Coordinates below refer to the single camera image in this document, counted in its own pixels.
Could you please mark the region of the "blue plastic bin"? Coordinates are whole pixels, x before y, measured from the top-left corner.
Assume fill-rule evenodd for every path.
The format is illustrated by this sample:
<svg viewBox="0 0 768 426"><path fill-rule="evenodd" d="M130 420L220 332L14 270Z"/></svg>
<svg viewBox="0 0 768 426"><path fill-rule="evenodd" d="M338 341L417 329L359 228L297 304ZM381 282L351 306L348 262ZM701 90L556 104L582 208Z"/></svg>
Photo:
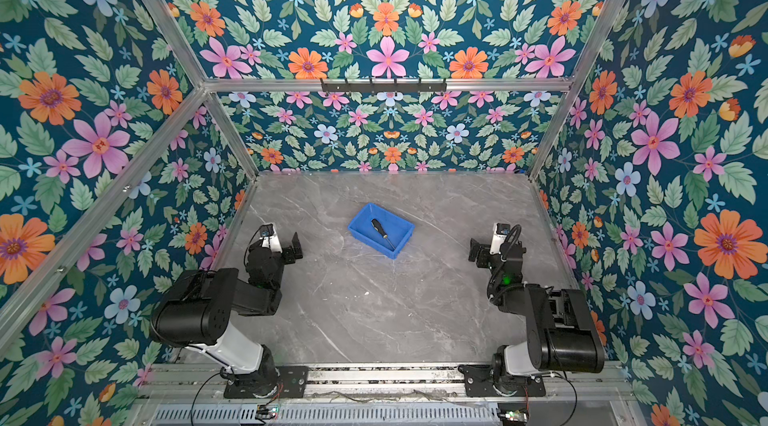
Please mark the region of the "blue plastic bin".
<svg viewBox="0 0 768 426"><path fill-rule="evenodd" d="M347 229L356 240L395 260L412 237L415 226L369 203L357 213Z"/></svg>

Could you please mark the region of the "black yellow screwdriver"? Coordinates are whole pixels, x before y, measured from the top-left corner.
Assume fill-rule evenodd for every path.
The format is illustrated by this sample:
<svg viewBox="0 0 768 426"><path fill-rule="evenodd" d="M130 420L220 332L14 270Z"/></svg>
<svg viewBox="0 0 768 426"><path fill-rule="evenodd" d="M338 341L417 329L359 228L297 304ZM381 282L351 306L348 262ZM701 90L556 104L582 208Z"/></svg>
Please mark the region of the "black yellow screwdriver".
<svg viewBox="0 0 768 426"><path fill-rule="evenodd" d="M394 245L393 241L391 240L389 234L387 233L387 231L383 227L382 223L378 219L372 219L371 220L371 225L372 225L374 231L381 237L381 239L382 239L384 245L387 247L387 249L389 251L394 251L395 250L395 245Z"/></svg>

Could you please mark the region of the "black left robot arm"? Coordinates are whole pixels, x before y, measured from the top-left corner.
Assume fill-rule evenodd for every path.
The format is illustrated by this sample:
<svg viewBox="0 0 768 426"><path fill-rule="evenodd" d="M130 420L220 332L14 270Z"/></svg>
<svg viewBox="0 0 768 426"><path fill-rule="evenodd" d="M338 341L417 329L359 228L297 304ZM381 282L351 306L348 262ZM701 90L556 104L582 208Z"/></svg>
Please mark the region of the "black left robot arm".
<svg viewBox="0 0 768 426"><path fill-rule="evenodd" d="M150 319L150 338L217 362L233 383L272 386L278 370L269 348L248 339L231 316L267 317L282 300L287 265L303 258L298 235L282 246L271 224L261 226L244 254L246 281L236 268L187 271L162 294Z"/></svg>

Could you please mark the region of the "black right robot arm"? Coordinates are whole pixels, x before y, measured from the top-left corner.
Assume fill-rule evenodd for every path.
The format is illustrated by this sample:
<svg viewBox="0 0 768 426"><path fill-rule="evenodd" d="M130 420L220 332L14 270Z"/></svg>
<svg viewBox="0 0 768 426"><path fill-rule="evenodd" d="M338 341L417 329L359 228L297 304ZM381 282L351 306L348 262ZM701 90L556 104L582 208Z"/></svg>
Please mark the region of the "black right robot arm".
<svg viewBox="0 0 768 426"><path fill-rule="evenodd" d="M525 253L521 241L470 241L468 260L490 273L489 303L524 319L523 341L499 347L491 361L490 382L502 395L543 374L597 374L606 361L584 293L526 281Z"/></svg>

